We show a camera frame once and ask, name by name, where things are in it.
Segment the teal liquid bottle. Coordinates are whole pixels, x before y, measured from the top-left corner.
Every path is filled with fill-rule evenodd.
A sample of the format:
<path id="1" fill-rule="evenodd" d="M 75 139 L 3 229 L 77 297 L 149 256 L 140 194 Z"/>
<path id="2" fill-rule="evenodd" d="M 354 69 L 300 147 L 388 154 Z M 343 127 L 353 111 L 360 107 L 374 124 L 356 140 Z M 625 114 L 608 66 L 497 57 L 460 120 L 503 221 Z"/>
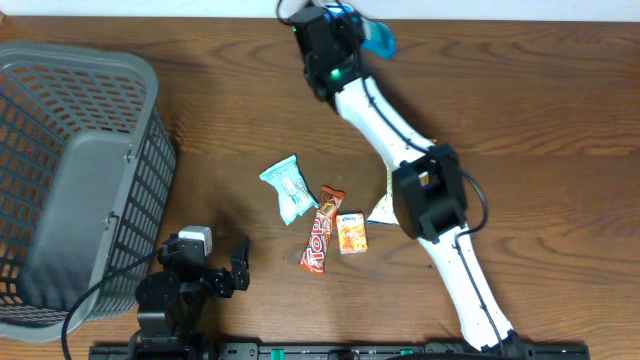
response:
<path id="1" fill-rule="evenodd" d="M 396 39 L 386 24 L 362 15 L 348 4 L 325 3 L 322 8 L 326 10 L 326 18 L 330 22 L 341 19 L 347 25 L 352 23 L 355 26 L 357 43 L 361 49 L 383 59 L 391 59 L 396 54 Z"/>

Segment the red chocolate bar wrapper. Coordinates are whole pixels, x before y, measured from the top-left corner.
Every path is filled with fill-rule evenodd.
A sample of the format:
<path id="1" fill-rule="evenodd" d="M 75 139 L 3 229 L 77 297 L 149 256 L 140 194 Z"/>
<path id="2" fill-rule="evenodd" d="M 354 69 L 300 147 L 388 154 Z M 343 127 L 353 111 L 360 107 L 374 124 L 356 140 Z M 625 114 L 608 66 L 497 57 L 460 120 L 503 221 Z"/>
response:
<path id="1" fill-rule="evenodd" d="M 310 237 L 302 253 L 299 266 L 304 270 L 323 274 L 325 261 L 338 210 L 345 198 L 343 191 L 321 187 L 320 204 L 312 224 Z"/>

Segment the light teal wipes packet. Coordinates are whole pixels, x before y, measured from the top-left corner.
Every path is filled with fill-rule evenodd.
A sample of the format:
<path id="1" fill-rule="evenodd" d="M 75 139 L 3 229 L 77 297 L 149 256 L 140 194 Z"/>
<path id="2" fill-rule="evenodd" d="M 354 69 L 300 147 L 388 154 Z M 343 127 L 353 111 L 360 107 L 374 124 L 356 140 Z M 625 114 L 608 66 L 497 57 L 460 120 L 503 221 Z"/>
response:
<path id="1" fill-rule="evenodd" d="M 296 155 L 272 165 L 259 178 L 276 190 L 279 212 L 286 225 L 304 215 L 311 207 L 319 206 L 300 172 Z"/>

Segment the orange tissue pack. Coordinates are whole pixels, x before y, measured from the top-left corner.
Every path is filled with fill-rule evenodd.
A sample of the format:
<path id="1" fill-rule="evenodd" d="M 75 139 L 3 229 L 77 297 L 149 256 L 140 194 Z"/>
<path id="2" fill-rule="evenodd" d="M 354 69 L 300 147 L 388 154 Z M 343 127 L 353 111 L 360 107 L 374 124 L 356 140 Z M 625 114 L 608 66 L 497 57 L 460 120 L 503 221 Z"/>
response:
<path id="1" fill-rule="evenodd" d="M 365 253 L 368 243 L 364 215 L 361 212 L 339 214 L 336 220 L 340 253 Z"/>

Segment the large yellow snack bag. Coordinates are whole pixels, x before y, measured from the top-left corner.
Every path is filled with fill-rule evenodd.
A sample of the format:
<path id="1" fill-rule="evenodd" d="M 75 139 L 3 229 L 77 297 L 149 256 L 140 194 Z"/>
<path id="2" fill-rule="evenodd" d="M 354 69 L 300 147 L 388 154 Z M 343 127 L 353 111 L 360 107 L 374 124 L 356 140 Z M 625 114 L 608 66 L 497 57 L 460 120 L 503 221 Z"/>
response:
<path id="1" fill-rule="evenodd" d="M 395 139 L 391 141 L 375 140 L 372 147 L 378 153 L 386 167 L 386 193 L 374 206 L 367 218 L 368 223 L 383 225 L 398 225 L 398 219 L 393 209 L 392 172 L 399 167 L 402 161 L 414 161 L 423 153 L 412 148 L 404 141 Z"/>

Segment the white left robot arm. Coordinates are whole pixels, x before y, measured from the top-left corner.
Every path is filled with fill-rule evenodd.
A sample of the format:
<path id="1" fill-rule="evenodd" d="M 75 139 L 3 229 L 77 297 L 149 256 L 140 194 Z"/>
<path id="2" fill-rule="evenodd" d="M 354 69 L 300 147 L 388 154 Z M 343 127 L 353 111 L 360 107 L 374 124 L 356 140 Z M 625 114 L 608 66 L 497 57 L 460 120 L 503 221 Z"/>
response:
<path id="1" fill-rule="evenodd" d="M 250 284 L 250 241 L 230 256 L 231 268 L 214 269 L 206 262 L 205 243 L 172 235 L 160 248 L 161 272 L 137 286 L 140 330 L 128 345 L 130 359 L 216 359 L 216 346 L 196 331 L 206 305 L 230 298 Z"/>

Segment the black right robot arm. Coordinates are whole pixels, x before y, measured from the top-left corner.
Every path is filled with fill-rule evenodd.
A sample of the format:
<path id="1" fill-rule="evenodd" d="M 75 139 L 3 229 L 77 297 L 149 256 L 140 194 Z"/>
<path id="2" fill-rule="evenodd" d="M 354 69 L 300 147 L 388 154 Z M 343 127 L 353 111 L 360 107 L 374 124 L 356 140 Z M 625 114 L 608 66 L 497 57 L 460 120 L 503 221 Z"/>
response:
<path id="1" fill-rule="evenodd" d="M 340 1 L 309 1 L 286 18 L 296 36 L 304 77 L 315 96 L 356 128 L 391 173 L 399 226 L 429 254 L 459 317 L 466 342 L 494 357 L 516 355 L 515 331 L 502 313 L 475 256 L 465 187 L 483 208 L 488 201 L 460 165 L 454 149 L 416 131 L 387 101 L 363 60 L 369 51 L 389 59 L 396 39 L 384 23 Z"/>

